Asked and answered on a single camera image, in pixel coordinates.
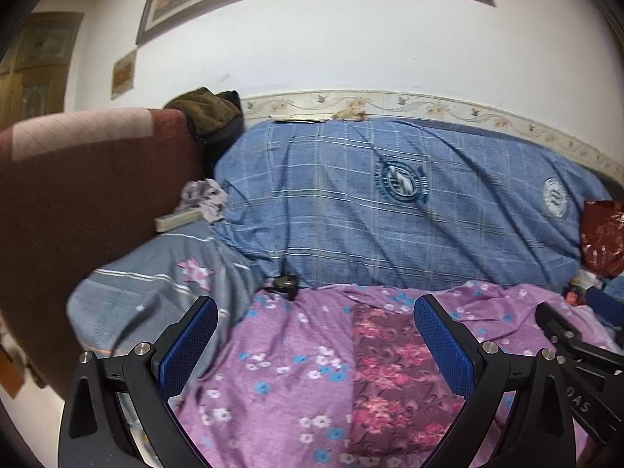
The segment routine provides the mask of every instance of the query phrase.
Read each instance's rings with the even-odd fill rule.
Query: crumpled cloth
[[[183,213],[198,207],[204,220],[215,223],[223,220],[223,211],[228,202],[228,194],[224,192],[214,179],[189,181],[180,193],[180,204],[175,213]]]
[[[213,143],[223,140],[223,131],[230,124],[236,123],[237,128],[243,127],[239,106],[238,93],[214,95],[207,88],[201,87],[174,98],[164,108],[182,111],[191,135],[204,143]]]

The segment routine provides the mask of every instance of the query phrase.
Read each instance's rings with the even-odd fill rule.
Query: screw
[[[550,348],[542,348],[542,356],[544,356],[544,359],[552,361],[555,358],[555,353]]]
[[[495,354],[498,352],[498,345],[494,341],[486,341],[481,346],[488,354]]]
[[[138,356],[144,356],[146,353],[148,353],[152,348],[152,345],[150,345],[148,342],[143,341],[142,343],[139,343],[138,345],[135,346],[134,348],[134,353],[136,353],[136,355]]]
[[[78,357],[78,360],[81,364],[87,364],[87,362],[89,362],[91,359],[93,359],[93,352],[91,352],[90,350],[83,352],[82,354],[80,354],[80,357]]]

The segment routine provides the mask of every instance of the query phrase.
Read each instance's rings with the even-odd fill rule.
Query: red patterned cloth
[[[356,375],[350,453],[433,450],[464,400],[450,391],[413,317],[357,305],[353,335]]]

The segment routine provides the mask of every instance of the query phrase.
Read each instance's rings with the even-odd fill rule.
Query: dark green cloth
[[[233,94],[236,92],[214,95],[207,88],[198,88],[174,98],[165,105],[165,109],[184,112],[191,134],[206,142],[211,139],[211,134],[218,133],[235,118],[242,117],[241,111],[228,100],[232,99]]]

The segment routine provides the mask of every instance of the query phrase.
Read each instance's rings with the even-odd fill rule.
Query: pink star pattern
[[[202,268],[196,258],[192,258],[185,262],[178,264],[184,269],[184,281],[194,281],[198,283],[206,291],[210,291],[210,285],[208,284],[208,276],[214,275],[214,271],[210,269]]]

